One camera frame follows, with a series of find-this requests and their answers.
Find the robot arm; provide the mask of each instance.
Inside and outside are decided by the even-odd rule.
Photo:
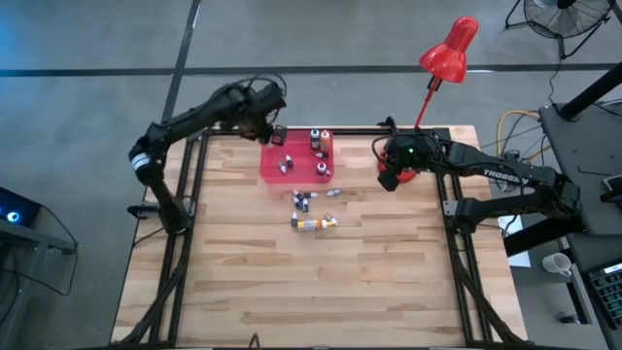
[[[238,127],[240,136],[249,140],[270,142],[279,133],[283,144],[286,129],[275,129],[266,121],[266,116],[285,107],[283,92],[270,82],[255,92],[241,82],[225,85],[215,91],[203,104],[172,118],[170,121],[152,124],[129,152],[138,180],[148,186],[159,204],[158,215],[167,233],[181,233],[189,225],[190,218],[179,198],[174,197],[164,183],[164,166],[169,147],[205,127],[220,123],[220,127],[231,130]]]
[[[581,210],[579,187],[548,166],[532,166],[485,155],[469,145],[438,138],[433,132],[404,131],[393,135],[385,147],[387,170],[378,181],[387,191],[397,187],[403,169],[432,171],[458,176],[482,175],[514,183],[521,195],[480,201],[463,198],[445,201],[443,210],[452,229],[475,232],[486,218],[539,212],[550,218],[569,218]],[[534,189],[524,194],[525,188]]]

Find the red tray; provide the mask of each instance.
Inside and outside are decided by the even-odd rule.
[[[325,184],[334,175],[332,156],[332,132],[328,143],[328,158],[315,156],[319,152],[311,149],[310,130],[289,130],[283,146],[268,148],[261,146],[261,164],[259,172],[266,184]],[[292,158],[294,167],[283,174],[279,161],[285,161],[285,155]],[[317,165],[320,161],[327,164],[330,175],[319,175]]]

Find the wooden table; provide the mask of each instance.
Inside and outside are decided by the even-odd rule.
[[[472,126],[450,129],[454,140],[477,145]],[[178,345],[248,346],[253,332],[262,346],[464,345],[435,179],[421,174],[385,192],[369,149],[373,138],[335,137],[332,181],[296,188],[340,188],[342,195],[322,194],[310,200],[308,215],[299,213],[310,219],[330,212],[339,226],[297,233],[290,226],[293,187],[263,182],[259,144],[210,137]],[[168,153],[172,189],[182,152],[177,144]],[[490,197],[485,178],[462,184],[465,197]],[[158,219],[142,222],[137,238],[159,226]],[[156,295],[164,236],[133,251],[113,340]],[[525,338],[499,231],[480,227],[473,240],[486,297]],[[469,310],[478,330],[472,299]],[[164,327],[167,319],[165,312]]]

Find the cup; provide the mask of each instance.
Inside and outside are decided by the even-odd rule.
[[[566,277],[572,275],[572,271],[570,271],[571,266],[572,262],[570,258],[562,253],[551,254],[542,259],[542,267],[544,267],[545,270],[551,273],[559,273]]]

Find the lamp shade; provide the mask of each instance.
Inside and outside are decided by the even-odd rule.
[[[421,56],[421,66],[439,79],[461,83],[467,73],[465,51],[477,33],[477,26],[477,20],[473,17],[458,18],[445,41]]]

